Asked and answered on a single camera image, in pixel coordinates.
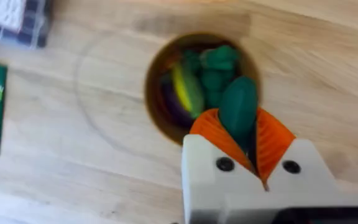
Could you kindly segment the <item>left gripper white and orange right finger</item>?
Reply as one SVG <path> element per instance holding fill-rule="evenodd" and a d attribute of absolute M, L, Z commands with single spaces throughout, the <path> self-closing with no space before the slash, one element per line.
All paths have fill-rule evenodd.
<path fill-rule="evenodd" d="M 313 143 L 296 138 L 262 108 L 257 111 L 255 161 L 265 187 L 264 193 L 255 196 L 258 215 L 273 215 L 283 208 L 345 204 Z"/>

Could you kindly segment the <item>left gripper white and orange left finger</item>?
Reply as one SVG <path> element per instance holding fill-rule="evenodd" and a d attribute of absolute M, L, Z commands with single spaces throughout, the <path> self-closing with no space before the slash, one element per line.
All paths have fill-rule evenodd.
<path fill-rule="evenodd" d="M 184 137 L 181 175 L 185 223 L 266 223 L 267 212 L 255 206 L 262 183 L 217 109 L 205 111 Z"/>

